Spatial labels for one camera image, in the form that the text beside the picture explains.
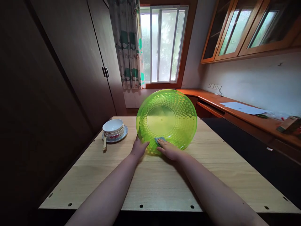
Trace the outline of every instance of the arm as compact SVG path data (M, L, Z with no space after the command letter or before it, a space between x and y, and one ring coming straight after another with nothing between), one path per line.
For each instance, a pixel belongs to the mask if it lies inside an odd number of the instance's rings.
M139 159L149 142L138 136L131 153L89 195L66 225L113 225L123 205Z
M205 211L216 225L268 225L234 191L188 153L163 140L157 149L177 161Z

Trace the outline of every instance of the window pane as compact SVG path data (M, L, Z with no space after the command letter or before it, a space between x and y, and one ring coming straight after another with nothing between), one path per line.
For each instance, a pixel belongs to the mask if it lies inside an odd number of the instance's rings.
M179 59L179 53L180 53L184 16L185 16L185 10L180 10L179 16L178 16L177 31L176 31L175 49L174 49L173 59L172 59L171 81L176 80L176 72L177 72L177 65L178 65L178 59Z
M158 24L159 14L152 14L152 68L151 68L151 81L157 81L157 56L158 56Z
M150 83L150 57L151 57L151 15L141 14L141 31L142 31L142 53L143 53L143 64L144 64L144 77L145 82Z
M220 49L219 56L236 51L242 33L244 32L245 27L249 22L250 16L255 8L256 3L257 0L238 1L225 39Z
M283 40L300 16L300 8L300 0L270 0L249 48Z
M176 10L162 11L159 81L169 81L176 17Z

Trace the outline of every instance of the white wall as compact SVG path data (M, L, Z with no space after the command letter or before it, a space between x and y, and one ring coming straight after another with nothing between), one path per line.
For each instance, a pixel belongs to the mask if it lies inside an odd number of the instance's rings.
M123 90L126 108L140 108L143 101L160 89L127 89Z
M200 88L218 92L208 83L222 85L226 97L301 116L301 52L210 64Z
M215 0L198 0L188 49L182 88L199 88L202 76L201 59L211 24Z

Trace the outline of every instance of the hand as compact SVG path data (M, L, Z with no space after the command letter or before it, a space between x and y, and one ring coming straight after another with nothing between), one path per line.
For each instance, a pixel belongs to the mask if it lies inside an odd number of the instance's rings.
M137 157L138 159L140 159L144 153L145 153L145 149L146 147L150 144L150 142L145 142L145 143L142 143L141 140L139 139L138 135L136 137L136 140L134 141L134 144L133 144L133 148L132 148L132 151L131 151L131 155Z
M171 160L178 161L180 155L184 153L177 146L167 141L163 141L162 139L158 139L158 143L161 147L157 147L157 150Z

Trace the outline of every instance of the bowl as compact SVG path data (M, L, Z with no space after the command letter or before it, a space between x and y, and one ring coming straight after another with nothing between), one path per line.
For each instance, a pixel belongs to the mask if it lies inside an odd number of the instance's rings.
M192 141L197 129L197 114L191 100L183 93L164 89L151 94L142 103L136 118L138 137L149 141L148 154L157 151L156 137L164 137L184 150Z
M106 134L116 133L121 130L123 126L124 124L121 119L112 119L103 125L103 131L106 132Z
M104 134L107 134L107 135L117 135L117 134L119 134L123 129L124 129L124 125L123 125L123 127L122 127L120 130L118 130L118 131L115 132L115 133L107 133L107 132L104 131Z
M121 137L123 134L124 134L124 126L122 127L121 130L119 130L116 133L111 133L111 134L104 133L104 135L110 140L115 140L115 139Z

